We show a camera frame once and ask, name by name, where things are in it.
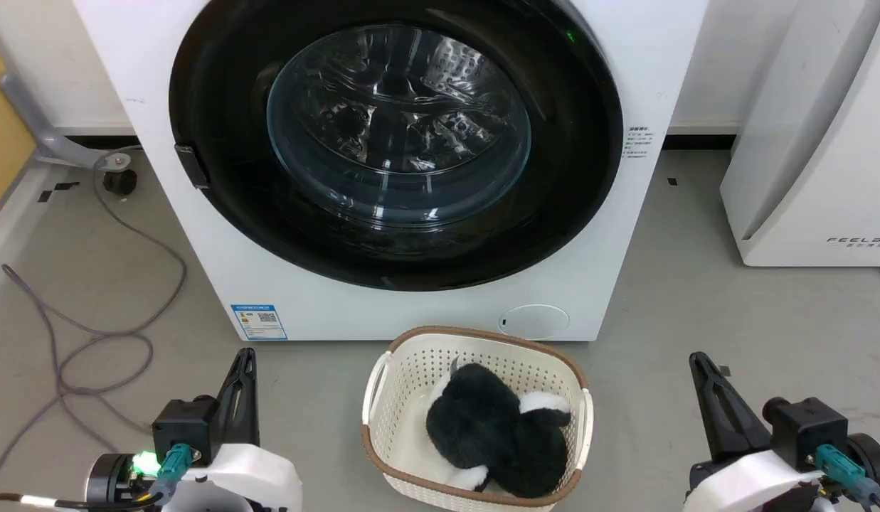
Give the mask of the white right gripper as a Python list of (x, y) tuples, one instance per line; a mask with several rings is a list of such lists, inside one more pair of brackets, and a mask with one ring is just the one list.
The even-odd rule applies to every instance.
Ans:
[(752, 511), (801, 483), (821, 479), (820, 470), (801, 472), (768, 450), (768, 428), (707, 354), (691, 353), (688, 363), (711, 463), (736, 462), (699, 483), (684, 511)]

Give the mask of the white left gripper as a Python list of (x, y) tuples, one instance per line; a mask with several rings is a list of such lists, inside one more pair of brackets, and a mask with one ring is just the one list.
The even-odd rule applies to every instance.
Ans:
[(187, 470), (162, 511), (301, 511), (303, 489), (287, 458), (260, 448), (257, 357), (240, 349), (218, 392), (211, 464)]

